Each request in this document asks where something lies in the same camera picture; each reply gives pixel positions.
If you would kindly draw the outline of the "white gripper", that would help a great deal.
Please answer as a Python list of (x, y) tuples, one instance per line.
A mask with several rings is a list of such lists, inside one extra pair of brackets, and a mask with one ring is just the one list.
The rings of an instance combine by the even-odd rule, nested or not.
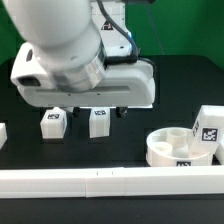
[(21, 46), (14, 61), (11, 81), (23, 99), (35, 107), (117, 107), (116, 117), (124, 118), (127, 107), (149, 107), (155, 100), (153, 66), (144, 61), (105, 67), (96, 58), (72, 73), (54, 74), (45, 70), (33, 54), (33, 46)]

